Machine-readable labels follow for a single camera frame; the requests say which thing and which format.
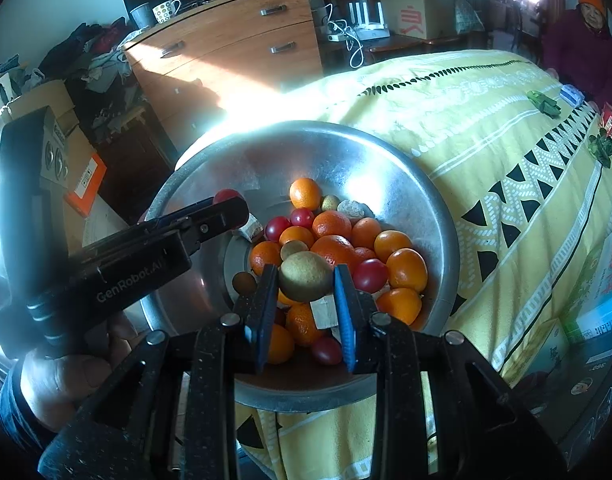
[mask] bed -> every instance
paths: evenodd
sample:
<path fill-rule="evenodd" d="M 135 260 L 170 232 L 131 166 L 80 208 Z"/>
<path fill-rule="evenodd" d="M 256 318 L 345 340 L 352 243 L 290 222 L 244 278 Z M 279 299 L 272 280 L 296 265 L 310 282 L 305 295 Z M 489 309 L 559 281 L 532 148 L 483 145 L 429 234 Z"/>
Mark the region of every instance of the bed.
<path fill-rule="evenodd" d="M 455 221 L 461 268 L 446 329 L 461 330 L 515 384 L 535 331 L 565 311 L 588 252 L 612 230 L 612 168 L 585 146 L 598 129 L 595 112 L 558 99 L 561 115 L 551 119 L 526 97 L 538 90 L 557 98 L 559 89 L 508 52 L 389 60 L 270 105 L 251 102 L 199 139 L 178 166 L 221 136 L 284 120 L 345 124 L 393 144 L 428 174 Z M 302 414 L 237 406 L 237 437 L 279 480 L 365 478 L 374 406 L 374 397 Z"/>

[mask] metal bowl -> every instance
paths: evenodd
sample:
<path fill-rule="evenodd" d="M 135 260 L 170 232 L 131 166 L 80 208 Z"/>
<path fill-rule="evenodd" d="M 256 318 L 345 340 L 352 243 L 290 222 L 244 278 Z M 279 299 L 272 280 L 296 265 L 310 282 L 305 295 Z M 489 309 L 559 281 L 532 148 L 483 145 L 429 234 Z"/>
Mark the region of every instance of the metal bowl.
<path fill-rule="evenodd" d="M 246 134 L 231 134 L 199 151 L 168 179 L 148 209 L 154 218 L 230 187 L 246 198 L 262 224 L 288 215 L 290 184 L 308 176 L 325 194 L 365 203 L 382 222 L 405 232 L 428 265 L 429 282 L 414 328 L 439 335 L 457 292 L 459 247 L 448 208 L 422 170 L 376 137 L 337 124 L 289 121 Z M 170 335 L 198 330 L 228 312 L 230 280 L 249 270 L 249 244 L 224 235 L 201 246 L 191 270 L 142 300 L 154 329 Z M 375 393 L 374 376 L 352 376 L 345 367 L 315 364 L 299 349 L 260 376 L 240 376 L 235 398 L 277 412 L 314 412 Z"/>

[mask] person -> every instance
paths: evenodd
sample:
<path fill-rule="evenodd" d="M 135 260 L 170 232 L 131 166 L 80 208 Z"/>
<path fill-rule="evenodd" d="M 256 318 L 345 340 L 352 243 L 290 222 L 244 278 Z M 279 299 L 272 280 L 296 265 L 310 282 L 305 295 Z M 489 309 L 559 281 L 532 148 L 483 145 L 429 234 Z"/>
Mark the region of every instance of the person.
<path fill-rule="evenodd" d="M 602 0 L 579 0 L 543 39 L 544 67 L 551 76 L 583 92 L 599 112 L 612 106 L 612 36 Z"/>
<path fill-rule="evenodd" d="M 68 355 L 58 359 L 29 352 L 10 370 L 0 391 L 0 463 L 10 478 L 41 478 L 37 464 L 76 407 L 94 393 L 131 351 L 137 333 L 123 314 L 108 322 L 106 359 Z"/>

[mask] white router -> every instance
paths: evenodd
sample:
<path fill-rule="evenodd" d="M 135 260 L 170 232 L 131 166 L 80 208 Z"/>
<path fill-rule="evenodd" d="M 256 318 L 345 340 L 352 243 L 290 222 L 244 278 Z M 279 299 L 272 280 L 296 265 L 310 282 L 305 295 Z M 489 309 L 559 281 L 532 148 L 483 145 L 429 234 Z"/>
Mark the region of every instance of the white router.
<path fill-rule="evenodd" d="M 384 22 L 384 13 L 381 8 L 381 2 L 377 3 L 377 12 L 379 13 L 379 22 L 371 22 L 368 17 L 368 3 L 350 2 L 350 22 L 353 32 L 357 35 L 359 41 L 377 40 L 378 38 L 390 37 L 388 25 Z"/>

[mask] wall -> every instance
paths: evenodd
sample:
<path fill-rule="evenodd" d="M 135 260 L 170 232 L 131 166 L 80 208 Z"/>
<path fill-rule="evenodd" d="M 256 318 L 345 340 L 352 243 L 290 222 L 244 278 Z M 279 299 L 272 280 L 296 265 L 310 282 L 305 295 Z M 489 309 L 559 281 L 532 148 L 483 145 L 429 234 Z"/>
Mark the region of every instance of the wall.
<path fill-rule="evenodd" d="M 112 23 L 125 15 L 123 0 L 4 0 L 0 63 L 19 54 L 20 61 L 37 66 L 80 23 Z"/>

